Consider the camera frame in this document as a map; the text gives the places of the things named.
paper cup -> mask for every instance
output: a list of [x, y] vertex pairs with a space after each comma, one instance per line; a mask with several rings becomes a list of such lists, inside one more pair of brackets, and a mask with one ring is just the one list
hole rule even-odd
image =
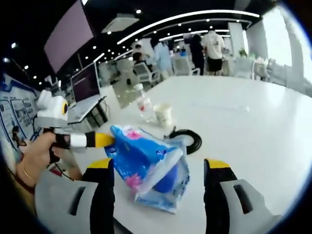
[[154, 106], [156, 118], [160, 126], [168, 126], [172, 124], [171, 105], [163, 103]]

plastic water bottle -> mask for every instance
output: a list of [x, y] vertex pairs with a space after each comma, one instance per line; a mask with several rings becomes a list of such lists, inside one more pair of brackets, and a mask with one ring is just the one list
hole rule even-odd
[[146, 121], [146, 122], [151, 122], [155, 120], [155, 113], [153, 110], [153, 106], [151, 104], [150, 98], [147, 96], [147, 93], [143, 90], [143, 85], [137, 84], [135, 86], [135, 89], [137, 91], [137, 107], [140, 111], [141, 117]]

plastic bag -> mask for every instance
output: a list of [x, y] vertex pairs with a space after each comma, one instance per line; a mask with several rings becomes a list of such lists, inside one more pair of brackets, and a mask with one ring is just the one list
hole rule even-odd
[[116, 138], [105, 147], [135, 202], [175, 213], [189, 182], [186, 147], [179, 139], [159, 140], [140, 128], [112, 126]]

bracelet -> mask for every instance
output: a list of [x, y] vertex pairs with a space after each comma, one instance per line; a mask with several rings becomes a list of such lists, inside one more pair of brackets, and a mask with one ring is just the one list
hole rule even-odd
[[24, 172], [24, 174], [25, 174], [29, 179], [31, 179], [32, 181], [35, 181], [34, 178], [32, 178], [31, 176], [29, 176], [29, 175], [27, 174], [27, 172], [26, 172], [24, 166], [23, 166], [23, 172]]

black shorts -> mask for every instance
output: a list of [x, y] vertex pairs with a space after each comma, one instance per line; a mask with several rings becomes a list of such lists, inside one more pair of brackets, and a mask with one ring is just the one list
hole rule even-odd
[[208, 62], [208, 71], [210, 72], [217, 72], [222, 69], [222, 59], [212, 59], [207, 58]]

